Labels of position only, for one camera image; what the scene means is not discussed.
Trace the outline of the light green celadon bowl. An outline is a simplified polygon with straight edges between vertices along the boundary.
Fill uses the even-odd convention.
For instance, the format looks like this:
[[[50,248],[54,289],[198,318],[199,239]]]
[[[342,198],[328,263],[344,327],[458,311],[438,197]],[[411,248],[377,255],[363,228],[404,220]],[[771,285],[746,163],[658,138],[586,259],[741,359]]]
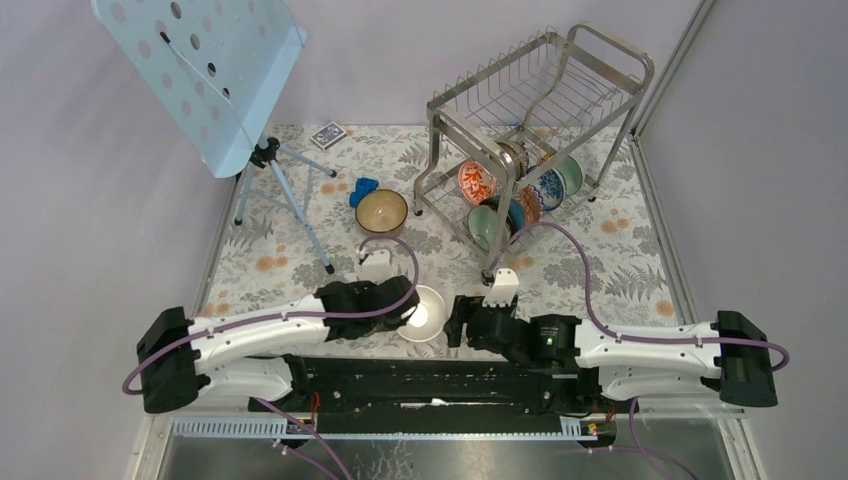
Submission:
[[[506,221],[505,230],[501,238],[496,241],[495,233],[499,225],[497,210],[489,206],[475,206],[467,216],[467,226],[472,240],[484,252],[489,252],[493,247],[502,248],[512,235],[512,227],[509,221]]]

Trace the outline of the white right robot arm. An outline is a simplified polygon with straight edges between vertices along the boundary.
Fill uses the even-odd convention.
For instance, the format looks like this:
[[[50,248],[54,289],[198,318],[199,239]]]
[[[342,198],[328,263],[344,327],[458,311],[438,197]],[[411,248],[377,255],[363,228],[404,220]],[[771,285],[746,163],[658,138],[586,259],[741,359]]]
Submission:
[[[611,400],[707,391],[741,407],[778,404],[770,358],[776,346],[740,312],[720,310],[713,322],[639,329],[597,326],[563,314],[524,320],[515,311],[514,305],[456,297],[444,326],[449,346],[465,342],[535,373],[586,376],[575,382],[573,396],[589,412]]]

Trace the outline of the orange white bowl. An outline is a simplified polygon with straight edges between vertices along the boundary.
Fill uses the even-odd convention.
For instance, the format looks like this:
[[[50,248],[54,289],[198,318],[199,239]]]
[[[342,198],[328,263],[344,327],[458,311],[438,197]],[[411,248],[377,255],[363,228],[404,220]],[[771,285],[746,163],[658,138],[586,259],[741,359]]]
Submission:
[[[448,320],[447,305],[443,297],[428,286],[417,285],[416,293],[418,304],[402,316],[406,324],[396,332],[410,342],[429,342],[443,332]]]

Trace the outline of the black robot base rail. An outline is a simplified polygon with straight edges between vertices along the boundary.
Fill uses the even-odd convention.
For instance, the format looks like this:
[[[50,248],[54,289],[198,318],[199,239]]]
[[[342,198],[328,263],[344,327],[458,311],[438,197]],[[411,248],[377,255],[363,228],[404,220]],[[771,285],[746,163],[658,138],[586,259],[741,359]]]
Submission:
[[[595,369],[557,373],[505,361],[285,356],[293,389],[273,406],[354,434],[552,433],[561,417],[607,420],[627,400],[602,395]]]

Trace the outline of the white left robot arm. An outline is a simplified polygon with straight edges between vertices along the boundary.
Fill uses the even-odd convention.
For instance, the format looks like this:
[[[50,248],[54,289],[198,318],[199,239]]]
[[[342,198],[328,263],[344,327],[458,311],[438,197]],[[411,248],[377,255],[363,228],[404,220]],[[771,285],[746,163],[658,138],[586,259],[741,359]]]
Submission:
[[[141,396],[149,414],[176,411],[208,393],[275,400],[296,411],[309,401],[308,381],[262,355],[395,331],[418,304],[414,283],[399,275],[380,283],[334,281],[300,300],[231,317],[190,319],[181,307],[166,309],[138,341],[138,366],[122,388]]]

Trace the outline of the brown ceramic bowl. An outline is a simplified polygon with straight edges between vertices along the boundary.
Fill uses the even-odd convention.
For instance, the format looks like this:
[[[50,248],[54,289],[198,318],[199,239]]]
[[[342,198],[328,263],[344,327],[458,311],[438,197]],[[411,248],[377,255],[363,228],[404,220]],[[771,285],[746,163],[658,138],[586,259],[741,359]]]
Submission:
[[[409,214],[405,198],[390,189],[377,189],[365,195],[355,208],[355,220],[365,232],[397,235]]]

